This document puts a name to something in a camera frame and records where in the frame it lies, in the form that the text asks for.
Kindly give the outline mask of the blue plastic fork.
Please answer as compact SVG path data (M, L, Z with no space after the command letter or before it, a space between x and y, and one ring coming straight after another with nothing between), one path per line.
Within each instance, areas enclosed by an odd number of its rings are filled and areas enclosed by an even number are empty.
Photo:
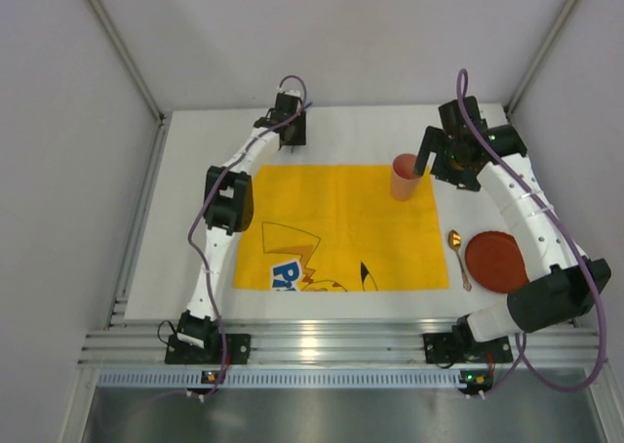
M307 110L311 107L309 102L303 106L300 113L291 122L285 131L284 145L290 147L305 146L307 144Z

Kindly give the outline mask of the pink plastic cup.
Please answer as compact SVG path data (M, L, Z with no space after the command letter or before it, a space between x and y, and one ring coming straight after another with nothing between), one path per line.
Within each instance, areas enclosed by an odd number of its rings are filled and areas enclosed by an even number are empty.
M416 155L403 153L398 155L391 165L391 196L400 202L412 198L420 181L420 176L413 172Z

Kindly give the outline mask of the gold metal spoon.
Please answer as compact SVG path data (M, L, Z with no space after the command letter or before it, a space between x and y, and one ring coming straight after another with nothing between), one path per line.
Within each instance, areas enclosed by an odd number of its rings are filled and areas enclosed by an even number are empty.
M462 246L462 238L461 235L454 229L448 232L447 236L448 246L454 252L457 262L459 264L461 277L462 277L462 285L466 292L472 291L472 284L470 282L467 269L464 265L464 261L461 257L461 246Z

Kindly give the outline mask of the yellow Pikachu cloth placemat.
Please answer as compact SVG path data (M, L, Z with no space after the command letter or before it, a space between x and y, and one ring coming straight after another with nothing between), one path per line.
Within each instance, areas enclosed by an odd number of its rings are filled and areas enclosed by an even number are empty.
M253 179L234 287L375 293L445 290L449 276L430 177L411 199L383 165L267 165Z

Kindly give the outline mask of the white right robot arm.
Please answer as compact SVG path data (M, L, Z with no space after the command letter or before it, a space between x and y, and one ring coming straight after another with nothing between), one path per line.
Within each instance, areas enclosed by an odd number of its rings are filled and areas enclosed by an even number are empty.
M449 101L438 112L441 125L426 128L414 173L484 190L519 247L528 279L503 301L459 318L454 333L469 344L490 342L588 313L611 269L604 259L589 259L555 222L516 129L489 127L473 97Z

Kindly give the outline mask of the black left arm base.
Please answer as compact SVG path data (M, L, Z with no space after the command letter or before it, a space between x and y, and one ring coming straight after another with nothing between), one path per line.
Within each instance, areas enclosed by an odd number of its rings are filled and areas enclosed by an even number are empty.
M222 339L216 320L209 316L198 319L185 311L175 325L162 321L157 338L166 346L168 365L246 365L251 354L249 334L226 333Z

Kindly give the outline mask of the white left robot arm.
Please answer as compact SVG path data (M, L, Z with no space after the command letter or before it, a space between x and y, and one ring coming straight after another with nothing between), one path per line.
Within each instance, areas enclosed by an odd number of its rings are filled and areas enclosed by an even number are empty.
M253 219L253 177L283 146L306 144L308 107L305 86L288 90L279 85L274 105L253 123L242 147L223 165L207 171L204 203L187 235L205 278L197 283L180 317L181 340L206 348L212 331L224 334L216 293L240 236Z

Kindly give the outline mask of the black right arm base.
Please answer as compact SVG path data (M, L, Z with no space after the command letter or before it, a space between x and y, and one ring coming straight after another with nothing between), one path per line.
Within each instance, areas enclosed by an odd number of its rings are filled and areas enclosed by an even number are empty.
M450 368L456 364L508 364L514 361L509 340L500 337L477 342L469 330L467 317L461 317L449 332L422 335L427 364Z

